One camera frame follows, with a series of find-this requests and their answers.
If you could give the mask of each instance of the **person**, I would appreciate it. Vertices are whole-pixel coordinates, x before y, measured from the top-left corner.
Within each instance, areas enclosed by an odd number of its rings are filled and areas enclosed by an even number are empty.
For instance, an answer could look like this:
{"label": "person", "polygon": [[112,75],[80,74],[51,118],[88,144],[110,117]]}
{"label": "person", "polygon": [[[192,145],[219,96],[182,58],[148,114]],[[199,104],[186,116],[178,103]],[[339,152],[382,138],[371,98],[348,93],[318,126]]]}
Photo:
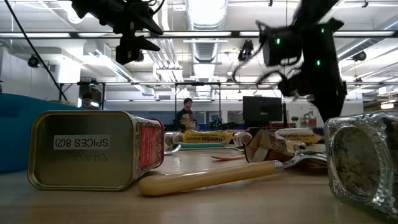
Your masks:
{"label": "person", "polygon": [[186,98],[184,100],[184,108],[177,113],[177,121],[185,126],[186,130],[195,129],[195,123],[193,122],[193,113],[191,111],[192,99]]}
{"label": "person", "polygon": [[82,97],[82,104],[80,108],[86,109],[86,110],[99,110],[98,107],[91,105],[91,102],[93,101],[93,94],[92,93],[85,93]]}

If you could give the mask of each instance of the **teal couch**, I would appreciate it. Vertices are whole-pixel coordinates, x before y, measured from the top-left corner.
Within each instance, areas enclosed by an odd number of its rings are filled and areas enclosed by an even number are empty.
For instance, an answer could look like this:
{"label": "teal couch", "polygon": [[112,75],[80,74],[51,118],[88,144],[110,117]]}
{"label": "teal couch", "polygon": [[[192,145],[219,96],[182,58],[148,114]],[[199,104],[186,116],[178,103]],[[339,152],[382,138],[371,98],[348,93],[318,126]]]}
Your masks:
{"label": "teal couch", "polygon": [[27,169],[32,123],[39,114],[48,110],[80,109],[28,96],[0,93],[0,173]]}

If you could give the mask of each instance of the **orange label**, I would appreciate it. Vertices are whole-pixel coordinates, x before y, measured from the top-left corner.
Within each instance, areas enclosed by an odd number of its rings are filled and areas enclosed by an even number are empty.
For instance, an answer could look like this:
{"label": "orange label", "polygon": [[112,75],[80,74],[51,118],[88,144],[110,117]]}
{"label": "orange label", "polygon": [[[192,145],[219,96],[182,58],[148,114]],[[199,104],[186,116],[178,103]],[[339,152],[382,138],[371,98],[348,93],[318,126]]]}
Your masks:
{"label": "orange label", "polygon": [[157,140],[156,128],[143,127],[141,129],[141,145],[140,145],[140,167],[152,165],[157,160]]}

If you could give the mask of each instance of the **yellow package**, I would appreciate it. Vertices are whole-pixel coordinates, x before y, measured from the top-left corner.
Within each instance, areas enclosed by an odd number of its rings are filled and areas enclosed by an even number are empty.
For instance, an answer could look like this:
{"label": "yellow package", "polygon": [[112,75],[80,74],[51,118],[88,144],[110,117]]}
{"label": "yellow package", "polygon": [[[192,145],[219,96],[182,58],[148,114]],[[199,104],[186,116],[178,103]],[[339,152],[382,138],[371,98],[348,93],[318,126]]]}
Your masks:
{"label": "yellow package", "polygon": [[275,134],[291,141],[304,142],[307,145],[317,143],[322,139],[322,136],[314,134],[307,128],[284,128],[277,130]]}
{"label": "yellow package", "polygon": [[228,131],[192,131],[184,133],[185,143],[220,143],[228,144],[232,139],[232,133]]}

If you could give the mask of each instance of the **pole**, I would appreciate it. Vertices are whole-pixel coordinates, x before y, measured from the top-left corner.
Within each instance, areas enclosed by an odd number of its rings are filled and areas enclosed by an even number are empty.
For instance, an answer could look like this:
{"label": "pole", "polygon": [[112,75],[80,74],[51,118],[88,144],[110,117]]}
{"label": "pole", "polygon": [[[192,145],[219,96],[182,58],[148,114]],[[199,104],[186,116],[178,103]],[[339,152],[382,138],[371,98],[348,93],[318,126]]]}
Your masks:
{"label": "pole", "polygon": [[177,83],[174,85],[174,123],[177,124]]}
{"label": "pole", "polygon": [[287,128],[286,103],[282,103],[282,111],[283,111],[283,114],[284,114],[284,128]]}
{"label": "pole", "polygon": [[221,119],[221,84],[218,84],[218,112],[219,112],[219,117]]}
{"label": "pole", "polygon": [[104,110],[105,97],[106,97],[105,92],[106,92],[106,83],[102,83],[101,110]]}
{"label": "pole", "polygon": [[60,83],[60,90],[59,90],[58,100],[62,100],[62,87],[63,86],[64,86],[64,84]]}

